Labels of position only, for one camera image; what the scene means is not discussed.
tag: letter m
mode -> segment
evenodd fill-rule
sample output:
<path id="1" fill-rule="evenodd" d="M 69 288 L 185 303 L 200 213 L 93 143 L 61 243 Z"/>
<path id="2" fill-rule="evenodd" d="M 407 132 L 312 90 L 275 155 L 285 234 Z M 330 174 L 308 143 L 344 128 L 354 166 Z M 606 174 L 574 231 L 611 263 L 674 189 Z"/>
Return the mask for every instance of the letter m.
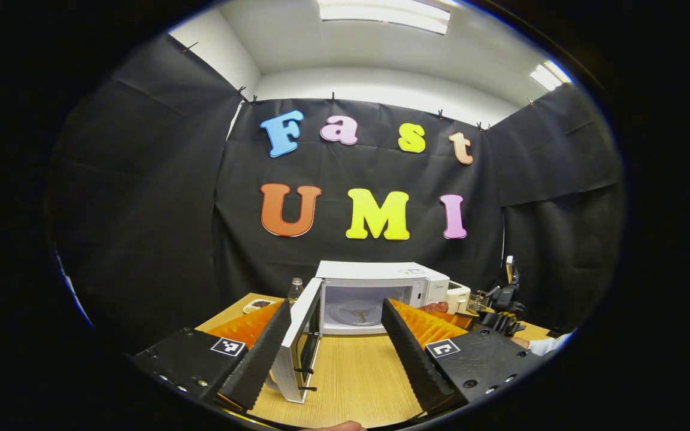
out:
<path id="1" fill-rule="evenodd" d="M 380 233 L 387 223 L 386 239 L 408 239 L 408 231 L 406 230 L 408 194 L 391 192 L 385 198 L 382 207 L 378 206 L 372 192 L 368 189 L 350 189 L 347 195 L 353 199 L 353 218 L 350 229 L 345 232 L 345 236 L 354 239 L 366 238 L 367 230 L 364 229 L 364 222 L 366 222 L 375 238 L 380 237 Z"/>

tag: white cloth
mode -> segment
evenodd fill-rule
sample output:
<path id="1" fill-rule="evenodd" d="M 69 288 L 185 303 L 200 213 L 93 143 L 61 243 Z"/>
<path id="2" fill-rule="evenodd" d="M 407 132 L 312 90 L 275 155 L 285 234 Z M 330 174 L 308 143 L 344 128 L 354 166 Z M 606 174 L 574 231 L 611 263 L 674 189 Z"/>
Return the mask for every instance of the white cloth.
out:
<path id="1" fill-rule="evenodd" d="M 559 349 L 572 335 L 573 331 L 570 333 L 565 333 L 564 335 L 561 335 L 558 338 L 547 338 L 546 340 L 529 341 L 528 349 L 531 350 L 533 354 L 542 356 L 555 349 Z"/>

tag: plate of food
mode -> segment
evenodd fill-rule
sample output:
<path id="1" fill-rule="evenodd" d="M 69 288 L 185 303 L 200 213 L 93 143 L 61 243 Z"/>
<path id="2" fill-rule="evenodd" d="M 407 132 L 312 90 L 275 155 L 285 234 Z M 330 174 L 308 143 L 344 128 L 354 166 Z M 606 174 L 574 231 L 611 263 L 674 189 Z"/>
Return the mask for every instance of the plate of food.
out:
<path id="1" fill-rule="evenodd" d="M 343 324 L 374 326 L 380 324 L 383 309 L 378 302 L 347 301 L 331 306 L 331 316 Z"/>
<path id="2" fill-rule="evenodd" d="M 252 311 L 259 310 L 260 308 L 263 308 L 263 306 L 268 306 L 276 302 L 277 301 L 271 301 L 269 299 L 255 299 L 254 301 L 247 303 L 242 311 L 244 311 L 244 314 L 252 313 Z"/>

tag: microwave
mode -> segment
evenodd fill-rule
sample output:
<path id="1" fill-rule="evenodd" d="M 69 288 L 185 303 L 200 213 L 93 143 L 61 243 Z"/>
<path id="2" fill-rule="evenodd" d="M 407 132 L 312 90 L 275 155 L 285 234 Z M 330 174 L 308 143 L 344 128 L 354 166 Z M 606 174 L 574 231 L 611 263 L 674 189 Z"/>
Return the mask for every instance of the microwave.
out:
<path id="1" fill-rule="evenodd" d="M 385 333 L 383 300 L 410 306 L 446 300 L 449 277 L 414 262 L 321 261 L 319 328 L 323 335 Z"/>
<path id="2" fill-rule="evenodd" d="M 323 335 L 385 333 L 383 301 L 411 306 L 446 301 L 449 277 L 413 262 L 321 261 L 291 306 L 291 325 L 266 385 L 287 401 L 305 403 Z"/>

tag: open microwave door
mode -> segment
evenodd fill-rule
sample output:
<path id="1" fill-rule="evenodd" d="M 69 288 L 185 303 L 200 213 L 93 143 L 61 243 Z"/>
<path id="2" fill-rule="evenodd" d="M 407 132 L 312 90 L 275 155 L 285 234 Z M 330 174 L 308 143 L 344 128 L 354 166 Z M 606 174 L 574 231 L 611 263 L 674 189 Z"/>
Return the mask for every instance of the open microwave door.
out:
<path id="1" fill-rule="evenodd" d="M 310 388 L 322 335 L 320 307 L 321 279 L 313 278 L 292 305 L 291 325 L 271 368 L 273 389 L 293 403 L 304 403 Z"/>

